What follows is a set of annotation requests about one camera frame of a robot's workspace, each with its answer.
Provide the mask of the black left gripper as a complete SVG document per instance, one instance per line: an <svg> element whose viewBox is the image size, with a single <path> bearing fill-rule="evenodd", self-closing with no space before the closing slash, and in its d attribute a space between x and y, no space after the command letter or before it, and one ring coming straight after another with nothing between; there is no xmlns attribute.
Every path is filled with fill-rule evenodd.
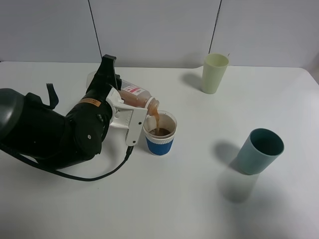
<svg viewBox="0 0 319 239"><path fill-rule="evenodd" d="M86 95L67 114L72 126L73 146L68 164L78 164L101 153L113 112L106 97L111 88L119 91L121 79L115 73L115 56L105 54L97 71L87 76Z"/></svg>

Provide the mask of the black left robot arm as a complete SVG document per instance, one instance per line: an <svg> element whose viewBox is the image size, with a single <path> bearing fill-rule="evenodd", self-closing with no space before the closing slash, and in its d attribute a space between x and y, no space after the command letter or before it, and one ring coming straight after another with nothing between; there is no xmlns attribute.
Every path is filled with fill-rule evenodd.
<svg viewBox="0 0 319 239"><path fill-rule="evenodd" d="M1 143L52 169L91 160L101 152L113 116L106 98L121 86L115 61L115 56L103 56L85 96L65 116L54 111L59 99L52 84L47 84L49 105L33 93L1 89Z"/></svg>

